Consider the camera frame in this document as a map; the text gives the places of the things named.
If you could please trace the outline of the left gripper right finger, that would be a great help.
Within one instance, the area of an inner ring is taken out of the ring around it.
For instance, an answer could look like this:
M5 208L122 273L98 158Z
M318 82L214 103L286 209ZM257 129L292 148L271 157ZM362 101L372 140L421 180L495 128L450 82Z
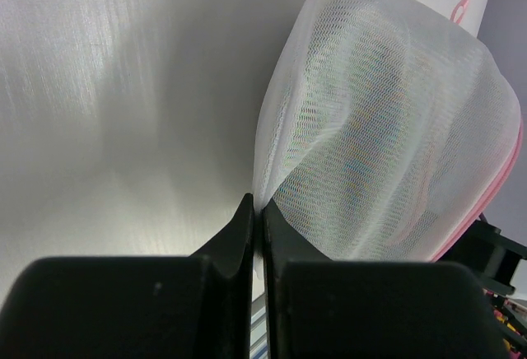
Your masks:
M505 358L483 289L455 263L333 261L262 214L271 358Z

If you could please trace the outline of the pink-trim mesh laundry bag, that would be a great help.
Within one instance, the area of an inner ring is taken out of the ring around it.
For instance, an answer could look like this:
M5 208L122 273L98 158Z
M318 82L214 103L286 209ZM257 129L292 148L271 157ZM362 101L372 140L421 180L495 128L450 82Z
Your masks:
M275 203L331 259L432 261L518 155L520 104L486 46L416 0L306 0L254 149Z

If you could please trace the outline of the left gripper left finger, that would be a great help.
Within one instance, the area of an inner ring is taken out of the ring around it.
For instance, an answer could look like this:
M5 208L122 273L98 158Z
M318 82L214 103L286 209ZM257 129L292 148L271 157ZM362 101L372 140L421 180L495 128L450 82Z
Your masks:
M246 358L254 206L189 256L48 257L1 310L4 358Z

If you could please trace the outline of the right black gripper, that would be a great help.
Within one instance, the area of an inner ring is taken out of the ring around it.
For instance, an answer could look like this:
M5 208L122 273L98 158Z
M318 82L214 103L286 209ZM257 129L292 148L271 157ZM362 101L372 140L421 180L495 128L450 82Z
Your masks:
M511 281L526 260L526 247L481 215L448 250L448 260L467 267L482 283L510 357L525 358L526 306L511 298Z

